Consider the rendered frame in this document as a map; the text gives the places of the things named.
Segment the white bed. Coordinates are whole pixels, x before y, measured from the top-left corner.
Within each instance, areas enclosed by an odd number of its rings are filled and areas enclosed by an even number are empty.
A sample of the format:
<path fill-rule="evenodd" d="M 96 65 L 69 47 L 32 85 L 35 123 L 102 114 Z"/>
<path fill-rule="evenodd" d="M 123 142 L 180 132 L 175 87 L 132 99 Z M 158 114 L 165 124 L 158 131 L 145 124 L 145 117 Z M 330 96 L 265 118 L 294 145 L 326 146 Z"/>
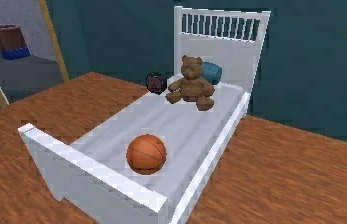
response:
<path fill-rule="evenodd" d="M 177 6 L 174 9 L 174 76 L 183 56 L 221 67 L 207 112 L 147 93 L 70 145 L 32 124 L 18 132 L 48 189 L 99 224 L 185 224 L 248 109 L 270 14 Z M 131 141 L 159 137 L 167 149 L 162 168 L 133 171 Z"/>

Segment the brown teddy bear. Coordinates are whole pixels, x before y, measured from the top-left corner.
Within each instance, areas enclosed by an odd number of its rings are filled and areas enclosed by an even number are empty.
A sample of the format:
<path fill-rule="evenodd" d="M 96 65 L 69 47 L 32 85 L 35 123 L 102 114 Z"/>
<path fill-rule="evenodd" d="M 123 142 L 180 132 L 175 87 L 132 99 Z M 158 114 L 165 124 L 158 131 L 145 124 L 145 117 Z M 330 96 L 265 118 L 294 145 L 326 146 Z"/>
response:
<path fill-rule="evenodd" d="M 208 111 L 214 106 L 211 96 L 214 94 L 213 85 L 202 77 L 202 59 L 200 57 L 182 57 L 182 78 L 168 86 L 166 99 L 171 104 L 180 100 L 194 102 L 199 111 Z"/>

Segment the dark round alarm clock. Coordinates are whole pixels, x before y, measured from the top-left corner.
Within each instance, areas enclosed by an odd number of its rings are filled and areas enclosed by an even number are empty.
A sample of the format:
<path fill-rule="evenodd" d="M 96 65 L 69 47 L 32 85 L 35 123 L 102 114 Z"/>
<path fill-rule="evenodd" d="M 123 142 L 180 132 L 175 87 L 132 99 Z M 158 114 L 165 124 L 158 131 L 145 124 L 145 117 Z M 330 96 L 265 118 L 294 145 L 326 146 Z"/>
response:
<path fill-rule="evenodd" d="M 146 88 L 160 95 L 167 89 L 167 78 L 159 72 L 152 72 L 146 76 Z"/>

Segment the orange basketball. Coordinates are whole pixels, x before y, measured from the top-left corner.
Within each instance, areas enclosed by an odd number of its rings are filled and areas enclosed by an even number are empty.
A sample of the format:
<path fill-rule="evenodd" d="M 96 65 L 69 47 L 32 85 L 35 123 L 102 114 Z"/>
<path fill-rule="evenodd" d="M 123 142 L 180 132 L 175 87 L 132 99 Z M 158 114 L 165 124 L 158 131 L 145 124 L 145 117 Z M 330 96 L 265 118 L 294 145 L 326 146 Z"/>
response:
<path fill-rule="evenodd" d="M 129 167 L 141 175 L 158 172 L 165 164 L 167 150 L 156 136 L 145 134 L 133 139 L 127 147 L 126 160 Z"/>

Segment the blue pillow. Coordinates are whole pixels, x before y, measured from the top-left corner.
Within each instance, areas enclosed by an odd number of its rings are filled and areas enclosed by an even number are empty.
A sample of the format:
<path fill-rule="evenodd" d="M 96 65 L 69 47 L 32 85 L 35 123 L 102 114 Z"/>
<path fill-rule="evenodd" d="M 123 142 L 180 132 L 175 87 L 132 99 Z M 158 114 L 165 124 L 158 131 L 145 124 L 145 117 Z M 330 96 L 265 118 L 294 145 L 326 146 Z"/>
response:
<path fill-rule="evenodd" d="M 203 69 L 202 77 L 212 85 L 217 85 L 222 76 L 222 68 L 211 62 L 203 62 L 201 65 Z"/>

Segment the wooden framed mirror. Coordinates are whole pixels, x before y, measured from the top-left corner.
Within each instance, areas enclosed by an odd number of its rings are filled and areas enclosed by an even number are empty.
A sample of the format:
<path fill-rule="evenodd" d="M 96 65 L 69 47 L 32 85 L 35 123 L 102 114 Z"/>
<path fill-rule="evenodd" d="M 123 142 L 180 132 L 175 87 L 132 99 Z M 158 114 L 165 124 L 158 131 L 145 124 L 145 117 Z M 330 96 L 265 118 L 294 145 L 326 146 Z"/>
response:
<path fill-rule="evenodd" d="M 0 108 L 68 80 L 47 0 L 0 0 Z"/>

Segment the brown bin with blue base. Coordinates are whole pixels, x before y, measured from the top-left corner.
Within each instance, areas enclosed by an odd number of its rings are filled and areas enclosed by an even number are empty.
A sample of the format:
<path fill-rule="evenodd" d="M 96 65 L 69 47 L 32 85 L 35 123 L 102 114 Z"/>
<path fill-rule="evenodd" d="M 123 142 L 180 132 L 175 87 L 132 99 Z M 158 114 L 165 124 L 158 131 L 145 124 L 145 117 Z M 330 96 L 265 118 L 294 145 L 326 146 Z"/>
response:
<path fill-rule="evenodd" d="M 0 54 L 6 60 L 15 60 L 30 55 L 19 25 L 0 25 Z"/>

